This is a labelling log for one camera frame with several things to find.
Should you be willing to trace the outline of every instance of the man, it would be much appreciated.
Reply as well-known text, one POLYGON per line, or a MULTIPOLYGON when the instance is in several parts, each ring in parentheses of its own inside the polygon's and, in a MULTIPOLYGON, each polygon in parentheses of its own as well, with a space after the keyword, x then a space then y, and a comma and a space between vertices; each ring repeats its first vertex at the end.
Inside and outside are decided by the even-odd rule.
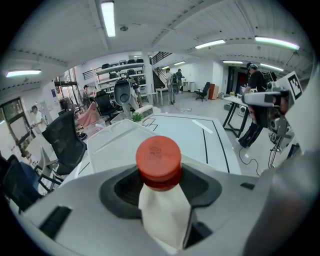
POLYGON ((177 77, 178 77, 178 87, 180 89, 180 91, 183 90, 183 87, 182 87, 182 78, 185 78, 182 73, 181 73, 181 68, 178 69, 178 72, 176 73, 177 77))
POLYGON ((83 87, 83 93, 82 93, 82 102, 84 105, 86 105, 87 108, 89 108, 91 102, 89 99, 89 91, 88 91, 88 85, 85 85, 83 87))
POLYGON ((169 92, 169 100, 170 104, 173 105, 176 103, 176 95, 174 94, 172 90, 172 73, 170 72, 170 68, 168 67, 166 70, 166 86, 168 87, 168 92, 169 92))
MULTIPOLYGON (((248 82, 247 87, 244 90, 244 93, 242 94, 242 97, 249 93, 251 89, 256 89, 258 93, 263 93, 267 89, 267 82, 264 78, 264 75, 262 72, 258 69, 258 66, 256 64, 253 64, 252 62, 249 62, 246 65, 246 69, 248 73, 250 74, 250 79, 248 82)), ((261 107, 254 107, 254 109, 251 106, 248 106, 248 109, 250 111, 250 116, 252 118, 252 123, 248 129, 248 131, 244 134, 242 138, 238 140, 240 145, 244 148, 250 147, 252 143, 256 141, 259 134, 261 133, 263 127, 257 124, 256 116, 258 117, 260 114, 261 107)))
POLYGON ((42 113, 38 110, 37 106, 32 106, 31 111, 35 115, 35 123, 31 126, 32 128, 38 127, 40 132, 44 132, 47 128, 47 125, 45 124, 44 117, 42 113))

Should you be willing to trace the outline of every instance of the cable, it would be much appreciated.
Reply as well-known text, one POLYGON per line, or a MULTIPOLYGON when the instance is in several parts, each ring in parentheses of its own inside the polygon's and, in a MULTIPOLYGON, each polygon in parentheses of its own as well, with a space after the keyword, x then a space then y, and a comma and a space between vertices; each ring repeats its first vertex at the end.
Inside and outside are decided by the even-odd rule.
POLYGON ((242 148, 239 150, 239 158, 240 158, 241 162, 244 163, 244 164, 247 166, 247 165, 249 165, 252 161, 255 161, 255 162, 256 162, 256 170, 255 170, 255 171, 256 171, 256 174, 257 174, 258 176, 260 176, 260 174, 258 173, 258 167, 259 167, 258 161, 257 161, 256 159, 252 158, 252 159, 250 160, 250 162, 245 163, 245 162, 241 159, 241 156, 240 156, 240 151, 241 151, 242 149, 244 149, 244 147, 242 147, 242 148))
POLYGON ((279 149, 279 145, 281 143, 281 141, 283 140, 283 137, 280 137, 279 140, 277 141, 277 143, 274 145, 274 147, 272 149, 270 149, 270 155, 269 155, 269 161, 268 161, 268 167, 272 168, 272 165, 275 161, 276 158, 276 154, 277 154, 277 150, 279 149))

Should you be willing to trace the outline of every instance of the black sign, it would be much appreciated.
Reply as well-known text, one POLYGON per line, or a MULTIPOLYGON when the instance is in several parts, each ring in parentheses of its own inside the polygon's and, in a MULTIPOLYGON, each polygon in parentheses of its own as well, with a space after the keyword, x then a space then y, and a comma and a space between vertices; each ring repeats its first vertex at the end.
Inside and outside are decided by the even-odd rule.
POLYGON ((294 99, 297 100, 302 95, 302 88, 297 76, 294 74, 288 78, 289 84, 292 89, 294 99))

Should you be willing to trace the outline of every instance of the railing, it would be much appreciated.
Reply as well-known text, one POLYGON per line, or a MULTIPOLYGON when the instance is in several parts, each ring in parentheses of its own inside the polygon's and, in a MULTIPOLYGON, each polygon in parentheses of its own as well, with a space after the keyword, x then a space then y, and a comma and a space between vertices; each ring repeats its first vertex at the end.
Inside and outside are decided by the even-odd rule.
MULTIPOLYGON (((102 69, 102 67, 98 67, 98 68, 95 68, 94 71, 97 72, 97 71, 100 71, 101 69, 102 69)), ((84 80, 88 80, 90 78, 93 78, 95 76, 94 71, 89 70, 87 72, 82 73, 84 80)))
POLYGON ((159 51, 155 56, 153 56, 151 58, 151 65, 154 65, 156 63, 158 63, 159 61, 163 60, 165 57, 171 55, 171 52, 163 52, 163 51, 159 51))
POLYGON ((167 84, 167 76, 166 76, 166 74, 158 67, 155 68, 153 71, 156 73, 156 75, 162 81, 162 83, 164 83, 164 85, 166 85, 167 84))

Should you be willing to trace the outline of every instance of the staircase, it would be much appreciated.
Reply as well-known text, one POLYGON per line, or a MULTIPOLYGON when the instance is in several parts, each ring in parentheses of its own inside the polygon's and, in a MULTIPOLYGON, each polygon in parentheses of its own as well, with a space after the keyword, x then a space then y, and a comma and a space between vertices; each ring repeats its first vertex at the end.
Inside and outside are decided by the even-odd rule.
POLYGON ((166 75, 160 69, 154 69, 153 74, 153 84, 154 89, 164 88, 166 82, 166 75))

